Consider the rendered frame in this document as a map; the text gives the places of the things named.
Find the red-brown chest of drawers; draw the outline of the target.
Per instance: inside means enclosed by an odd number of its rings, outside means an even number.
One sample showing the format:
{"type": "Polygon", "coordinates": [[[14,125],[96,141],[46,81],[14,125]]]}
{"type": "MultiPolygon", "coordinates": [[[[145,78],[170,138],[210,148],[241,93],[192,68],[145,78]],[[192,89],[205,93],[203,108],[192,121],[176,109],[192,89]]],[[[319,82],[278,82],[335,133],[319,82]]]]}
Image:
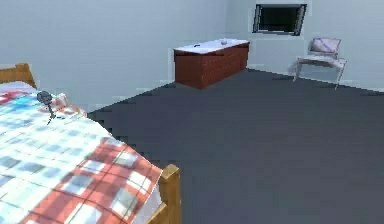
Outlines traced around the red-brown chest of drawers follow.
{"type": "Polygon", "coordinates": [[[174,49],[175,81],[204,89],[246,69],[250,42],[226,39],[199,43],[174,49]]]}

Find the wooden bed with checked cover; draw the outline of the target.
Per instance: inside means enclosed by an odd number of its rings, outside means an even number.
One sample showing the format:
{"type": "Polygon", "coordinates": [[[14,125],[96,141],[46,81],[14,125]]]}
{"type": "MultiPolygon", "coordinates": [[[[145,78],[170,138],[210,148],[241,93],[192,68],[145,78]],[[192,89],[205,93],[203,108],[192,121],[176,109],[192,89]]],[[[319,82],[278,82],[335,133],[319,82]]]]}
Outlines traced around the wooden bed with checked cover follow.
{"type": "Polygon", "coordinates": [[[28,64],[0,68],[0,224],[182,224],[180,170],[86,117],[50,124],[28,64]]]}

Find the dark window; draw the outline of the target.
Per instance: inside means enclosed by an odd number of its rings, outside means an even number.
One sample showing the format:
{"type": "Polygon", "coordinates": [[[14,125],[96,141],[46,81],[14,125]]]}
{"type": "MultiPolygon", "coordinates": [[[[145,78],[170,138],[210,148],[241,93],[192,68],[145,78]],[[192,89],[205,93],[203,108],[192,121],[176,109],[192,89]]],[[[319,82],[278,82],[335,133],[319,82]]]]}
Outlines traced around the dark window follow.
{"type": "Polygon", "coordinates": [[[299,36],[306,4],[257,4],[253,33],[299,36]]]}

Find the checked pillow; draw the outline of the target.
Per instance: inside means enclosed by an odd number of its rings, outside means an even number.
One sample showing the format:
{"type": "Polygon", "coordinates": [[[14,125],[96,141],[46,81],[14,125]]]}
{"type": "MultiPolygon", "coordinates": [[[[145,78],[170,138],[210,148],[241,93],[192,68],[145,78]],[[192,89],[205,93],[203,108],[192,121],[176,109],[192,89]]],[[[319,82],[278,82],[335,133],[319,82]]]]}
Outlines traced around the checked pillow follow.
{"type": "MultiPolygon", "coordinates": [[[[52,97],[53,97],[53,105],[52,105],[53,110],[56,110],[56,108],[58,108],[57,115],[61,115],[63,117],[73,117],[73,116],[86,117],[87,116],[87,113],[83,109],[71,105],[64,93],[61,93],[58,95],[52,95],[52,97]]],[[[39,111],[49,113],[47,107],[44,104],[42,104],[42,106],[39,108],[39,111]]]]}

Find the white chair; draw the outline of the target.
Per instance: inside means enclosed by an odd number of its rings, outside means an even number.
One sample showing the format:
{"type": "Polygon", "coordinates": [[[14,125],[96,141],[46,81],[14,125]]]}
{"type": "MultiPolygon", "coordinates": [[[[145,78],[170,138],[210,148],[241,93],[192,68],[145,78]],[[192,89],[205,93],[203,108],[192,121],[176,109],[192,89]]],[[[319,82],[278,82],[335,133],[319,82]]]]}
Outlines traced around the white chair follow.
{"type": "Polygon", "coordinates": [[[339,57],[341,40],[329,37],[315,37],[311,40],[305,56],[300,56],[296,61],[295,75],[293,81],[300,77],[304,64],[326,65],[337,69],[337,78],[334,89],[337,89],[343,76],[347,60],[339,57]]]}

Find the dark grey desk lamp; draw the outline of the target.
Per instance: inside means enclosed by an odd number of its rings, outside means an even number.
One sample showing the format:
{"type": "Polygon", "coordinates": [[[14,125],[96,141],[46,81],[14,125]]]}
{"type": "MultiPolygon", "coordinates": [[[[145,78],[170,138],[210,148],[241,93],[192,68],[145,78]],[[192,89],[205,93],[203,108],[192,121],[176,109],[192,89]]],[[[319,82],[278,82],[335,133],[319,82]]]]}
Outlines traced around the dark grey desk lamp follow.
{"type": "Polygon", "coordinates": [[[40,103],[44,104],[48,109],[50,116],[49,116],[49,120],[48,120],[47,124],[50,124],[54,119],[63,119],[63,116],[57,115],[58,108],[56,108],[56,110],[53,110],[53,107],[52,107],[53,97],[49,92],[47,92],[47,91],[38,92],[37,93],[37,100],[40,103]]]}

